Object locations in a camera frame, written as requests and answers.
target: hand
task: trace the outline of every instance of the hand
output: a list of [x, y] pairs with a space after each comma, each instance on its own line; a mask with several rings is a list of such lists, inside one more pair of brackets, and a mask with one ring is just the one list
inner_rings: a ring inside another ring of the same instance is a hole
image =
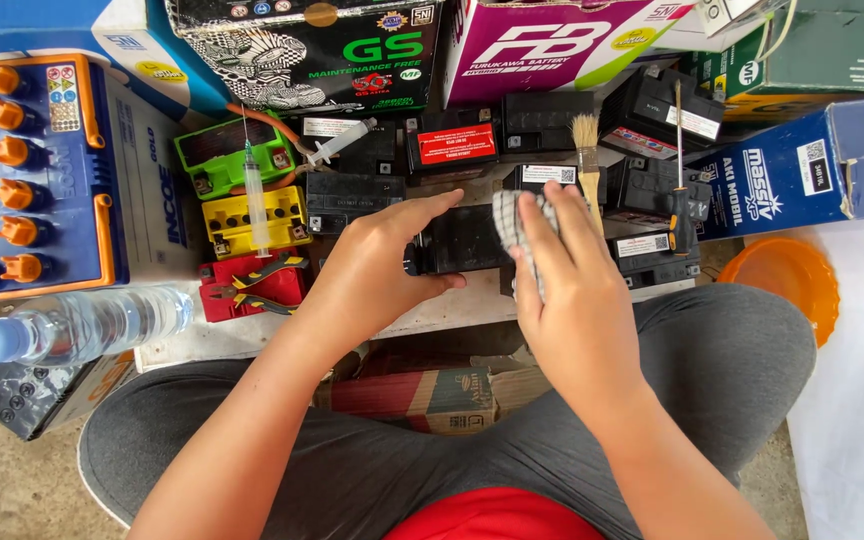
[[315, 331], [309, 339], [337, 355], [334, 362], [418, 304], [464, 288], [466, 279], [459, 274], [416, 277], [402, 268], [405, 245], [462, 196], [462, 189], [456, 189], [411, 199], [351, 222], [282, 329], [294, 331], [296, 325], [311, 323]]
[[513, 247], [518, 325], [549, 383], [573, 409], [579, 400], [594, 400], [594, 409], [608, 414], [645, 385], [632, 297], [578, 188], [550, 181], [544, 191], [561, 240], [535, 196], [523, 193], [518, 211], [545, 282], [545, 304], [522, 248]]

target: red warning label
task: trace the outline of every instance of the red warning label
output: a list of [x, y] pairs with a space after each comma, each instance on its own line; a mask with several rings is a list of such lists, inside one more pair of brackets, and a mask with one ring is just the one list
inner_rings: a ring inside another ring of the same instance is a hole
[[496, 153], [496, 139], [491, 124], [418, 134], [418, 157], [424, 166], [493, 156]]

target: left hand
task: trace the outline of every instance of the left hand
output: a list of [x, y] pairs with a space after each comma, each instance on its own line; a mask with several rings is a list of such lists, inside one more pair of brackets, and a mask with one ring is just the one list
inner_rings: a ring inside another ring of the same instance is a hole
[[310, 325], [314, 330], [309, 344], [326, 348], [322, 352], [338, 361], [420, 303], [464, 288], [461, 274], [416, 277], [402, 268], [405, 245], [462, 196], [462, 189], [456, 189], [410, 199], [351, 222], [312, 290], [281, 330]]

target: right hand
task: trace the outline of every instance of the right hand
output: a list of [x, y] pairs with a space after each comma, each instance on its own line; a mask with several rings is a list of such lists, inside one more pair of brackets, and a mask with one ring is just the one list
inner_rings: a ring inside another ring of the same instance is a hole
[[544, 192], [561, 240], [535, 196], [523, 193], [518, 211], [544, 280], [545, 304], [522, 248], [513, 247], [518, 325], [549, 383], [573, 409], [592, 400], [608, 414], [647, 387], [632, 296], [578, 188], [550, 181]]

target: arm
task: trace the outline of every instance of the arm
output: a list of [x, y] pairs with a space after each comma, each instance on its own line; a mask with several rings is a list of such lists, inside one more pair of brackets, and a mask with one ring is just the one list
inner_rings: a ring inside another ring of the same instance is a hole
[[774, 538], [749, 503], [695, 448], [642, 375], [628, 287], [578, 189], [549, 182], [561, 240], [529, 195], [519, 213], [546, 302], [522, 258], [518, 322], [542, 371], [598, 439], [647, 539]]
[[414, 306], [465, 286], [402, 269], [405, 244], [461, 199], [456, 190], [401, 202], [345, 229], [301, 307], [152, 488], [129, 540], [259, 537], [322, 376]]

